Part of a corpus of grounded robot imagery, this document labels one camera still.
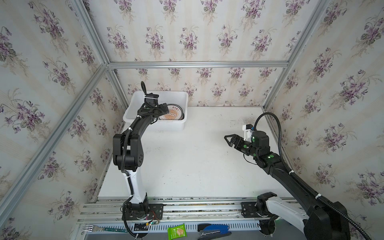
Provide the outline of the white plate orange fan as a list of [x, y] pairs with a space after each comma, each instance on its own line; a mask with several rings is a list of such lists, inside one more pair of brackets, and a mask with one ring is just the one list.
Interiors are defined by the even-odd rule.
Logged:
[[184, 110], [176, 104], [168, 105], [169, 113], [159, 117], [162, 121], [181, 121], [184, 119]]

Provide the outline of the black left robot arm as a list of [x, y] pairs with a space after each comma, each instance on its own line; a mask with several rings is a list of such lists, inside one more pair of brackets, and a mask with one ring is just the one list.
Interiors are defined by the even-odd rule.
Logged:
[[148, 126], [154, 124], [159, 117], [169, 113], [167, 104], [159, 104], [159, 95], [148, 93], [145, 83], [141, 82], [144, 102], [129, 127], [121, 134], [113, 137], [113, 164], [123, 174], [130, 195], [122, 205], [122, 219], [129, 216], [149, 214], [148, 195], [142, 183], [140, 167], [144, 162], [142, 136]]

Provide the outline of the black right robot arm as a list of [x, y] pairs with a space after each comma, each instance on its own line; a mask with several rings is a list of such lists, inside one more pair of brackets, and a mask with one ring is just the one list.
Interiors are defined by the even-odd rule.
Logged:
[[229, 147], [241, 152], [244, 157], [253, 157], [253, 165], [277, 180], [300, 204], [299, 207], [283, 201], [277, 194], [267, 192], [255, 202], [242, 203], [244, 218], [263, 218], [261, 233], [268, 236], [276, 230], [275, 220], [282, 218], [300, 230], [308, 240], [349, 240], [353, 227], [366, 239], [370, 235], [348, 216], [347, 209], [340, 202], [331, 202], [315, 191], [288, 165], [282, 156], [282, 127], [279, 118], [269, 114], [278, 126], [278, 153], [271, 151], [269, 136], [257, 129], [260, 119], [254, 125], [243, 126], [244, 136], [226, 135]]

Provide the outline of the white plastic bin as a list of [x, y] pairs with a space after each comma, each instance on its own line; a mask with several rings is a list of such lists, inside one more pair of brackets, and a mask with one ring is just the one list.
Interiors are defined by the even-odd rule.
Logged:
[[[156, 123], [148, 126], [147, 131], [182, 131], [185, 128], [188, 116], [188, 94], [182, 91], [152, 91], [152, 93], [159, 95], [159, 104], [171, 104], [170, 108], [174, 105], [179, 106], [183, 110], [184, 117], [182, 120], [158, 119]], [[137, 91], [133, 94], [129, 107], [123, 115], [123, 120], [125, 122], [123, 131], [125, 131], [134, 121], [144, 100], [145, 94], [143, 91]]]

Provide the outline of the blue black stapler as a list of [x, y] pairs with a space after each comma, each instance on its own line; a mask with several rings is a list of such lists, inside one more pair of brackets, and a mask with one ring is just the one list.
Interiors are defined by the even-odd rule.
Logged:
[[228, 225], [221, 224], [199, 224], [198, 232], [200, 233], [199, 240], [215, 240], [232, 234]]

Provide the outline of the green snack packet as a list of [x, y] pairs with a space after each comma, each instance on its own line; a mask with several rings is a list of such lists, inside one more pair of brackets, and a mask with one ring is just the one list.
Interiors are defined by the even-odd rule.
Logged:
[[187, 236], [185, 224], [168, 228], [168, 240], [176, 240]]

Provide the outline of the green circuit board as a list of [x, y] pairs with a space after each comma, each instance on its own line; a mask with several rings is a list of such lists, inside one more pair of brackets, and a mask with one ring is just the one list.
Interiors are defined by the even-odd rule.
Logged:
[[115, 232], [115, 233], [128, 233], [126, 229], [118, 229], [118, 228], [104, 228], [104, 232]]

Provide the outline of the metal fork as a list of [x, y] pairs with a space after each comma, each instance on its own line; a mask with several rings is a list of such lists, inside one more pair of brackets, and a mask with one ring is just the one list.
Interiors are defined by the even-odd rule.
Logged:
[[84, 225], [82, 228], [83, 232], [103, 232], [105, 228], [96, 225]]

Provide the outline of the aluminium frame top bar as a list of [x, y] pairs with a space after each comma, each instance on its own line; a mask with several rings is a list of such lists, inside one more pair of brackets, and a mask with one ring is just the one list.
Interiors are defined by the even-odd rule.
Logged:
[[285, 68], [288, 61], [110, 62], [109, 69]]

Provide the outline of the aluminium rail base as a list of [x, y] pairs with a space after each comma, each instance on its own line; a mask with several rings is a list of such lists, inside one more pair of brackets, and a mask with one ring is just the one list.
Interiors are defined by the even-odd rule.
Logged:
[[199, 223], [227, 224], [231, 230], [257, 230], [260, 221], [267, 220], [258, 214], [245, 218], [242, 206], [245, 202], [255, 202], [256, 198], [150, 198], [147, 214], [129, 213], [123, 221], [123, 199], [102, 199], [84, 204], [76, 223], [124, 229], [135, 224], [152, 220], [157, 224], [147, 227], [147, 233], [165, 233], [168, 228], [184, 224], [191, 232], [197, 231]]

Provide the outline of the aluminium frame post left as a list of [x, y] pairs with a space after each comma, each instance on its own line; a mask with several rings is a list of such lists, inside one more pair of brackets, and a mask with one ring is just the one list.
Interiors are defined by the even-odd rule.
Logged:
[[114, 90], [114, 93], [119, 100], [120, 104], [122, 105], [123, 109], [126, 110], [128, 108], [128, 99], [124, 93], [124, 90], [120, 84], [120, 81], [118, 80], [118, 77], [111, 65], [111, 61], [109, 60], [109, 57], [103, 47], [103, 44], [99, 38], [99, 35], [92, 23], [91, 17], [89, 16], [85, 4], [83, 1], [80, 0], [74, 0], [71, 1], [73, 8], [78, 15], [78, 18], [80, 20], [80, 23], [82, 24], [82, 27], [85, 31], [85, 34], [90, 42], [91, 47], [94, 49], [94, 56], [97, 58], [97, 60], [101, 63], [103, 66], [103, 69], [106, 72], [106, 76], [110, 80], [110, 83], [112, 85], [112, 88]]

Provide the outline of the aluminium frame post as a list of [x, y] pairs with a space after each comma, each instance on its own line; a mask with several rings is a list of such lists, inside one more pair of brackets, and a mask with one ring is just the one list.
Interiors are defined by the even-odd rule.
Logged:
[[307, 42], [310, 40], [314, 30], [316, 29], [317, 24], [320, 22], [320, 19], [324, 12], [326, 11], [326, 8], [330, 1], [321, 0], [318, 1], [316, 4], [313, 12], [310, 15], [310, 18], [308, 22], [306, 23], [301, 35], [298, 38], [297, 43], [293, 47], [293, 50], [288, 58], [288, 65], [283, 68], [281, 71], [279, 77], [276, 79], [275, 84], [273, 85], [272, 89], [269, 92], [269, 95], [265, 99], [263, 103], [263, 109], [269, 110], [272, 106], [272, 103], [274, 102], [274, 99], [279, 94], [280, 89], [283, 86], [283, 83], [285, 82], [286, 78], [288, 77], [288, 74], [295, 66], [297, 60], [300, 57], [300, 54], [304, 51], [304, 48], [307, 44]]
[[101, 63], [103, 66], [103, 69], [106, 72], [106, 76], [110, 80], [110, 83], [112, 85], [112, 88], [114, 90], [114, 93], [119, 100], [120, 104], [122, 105], [123, 109], [126, 110], [128, 108], [128, 99], [124, 93], [124, 90], [120, 84], [120, 81], [118, 80], [118, 77], [111, 65], [111, 61], [109, 60], [109, 57], [103, 47], [103, 44], [99, 38], [99, 35], [92, 23], [91, 17], [89, 16], [85, 4], [83, 1], [80, 0], [74, 0], [71, 1], [73, 8], [78, 15], [78, 18], [80, 20], [80, 23], [82, 24], [82, 27], [85, 31], [85, 34], [90, 42], [91, 47], [94, 49], [94, 56], [97, 58], [97, 60]]

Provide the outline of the aluminium frame post right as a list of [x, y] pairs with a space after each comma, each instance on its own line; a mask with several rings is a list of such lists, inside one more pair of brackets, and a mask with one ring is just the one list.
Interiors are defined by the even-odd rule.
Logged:
[[276, 79], [275, 84], [273, 85], [272, 89], [269, 92], [269, 95], [265, 99], [263, 103], [263, 109], [269, 110], [272, 106], [272, 103], [274, 102], [274, 99], [279, 94], [280, 89], [283, 86], [283, 83], [285, 82], [286, 78], [288, 77], [288, 74], [295, 66], [297, 60], [300, 57], [300, 54], [304, 51], [304, 48], [307, 44], [307, 42], [310, 40], [314, 30], [316, 29], [317, 24], [320, 22], [320, 19], [324, 12], [326, 11], [326, 8], [330, 1], [321, 0], [318, 1], [316, 4], [313, 12], [310, 15], [310, 18], [308, 22], [306, 23], [301, 35], [298, 38], [297, 43], [293, 47], [293, 50], [288, 58], [288, 65], [283, 68], [281, 71], [279, 77]]

